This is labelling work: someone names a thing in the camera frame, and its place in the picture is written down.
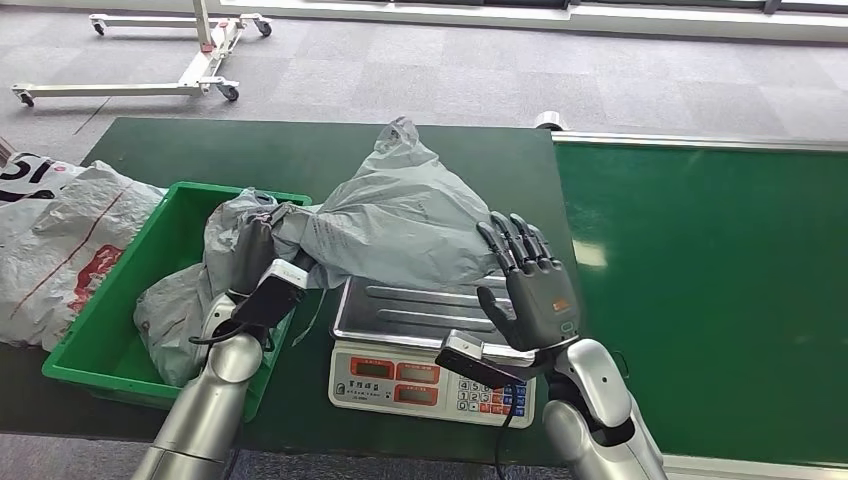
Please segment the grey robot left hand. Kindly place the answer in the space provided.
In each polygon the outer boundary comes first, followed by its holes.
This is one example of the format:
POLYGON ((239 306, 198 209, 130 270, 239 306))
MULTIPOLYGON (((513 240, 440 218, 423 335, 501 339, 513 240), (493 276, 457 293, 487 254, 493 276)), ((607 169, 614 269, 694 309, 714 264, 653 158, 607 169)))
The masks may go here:
MULTIPOLYGON (((240 228, 234 250, 232 279, 227 296, 236 304, 245 301, 257 287, 263 287, 263 275, 277 258, 272 228, 273 211, 253 213, 247 216, 245 224, 240 228)), ((284 282, 273 277, 264 287, 275 293, 286 292, 284 282)))

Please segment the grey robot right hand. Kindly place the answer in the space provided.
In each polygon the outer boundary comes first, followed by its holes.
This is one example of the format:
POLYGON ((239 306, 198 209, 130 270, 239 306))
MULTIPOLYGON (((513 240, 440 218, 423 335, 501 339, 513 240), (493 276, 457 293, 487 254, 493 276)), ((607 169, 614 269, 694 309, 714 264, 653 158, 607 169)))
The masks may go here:
POLYGON ((544 234, 523 217, 492 211, 476 229, 505 278, 510 305, 491 289, 476 290, 481 309, 517 351, 552 348, 579 336, 581 314, 566 266, 544 234))

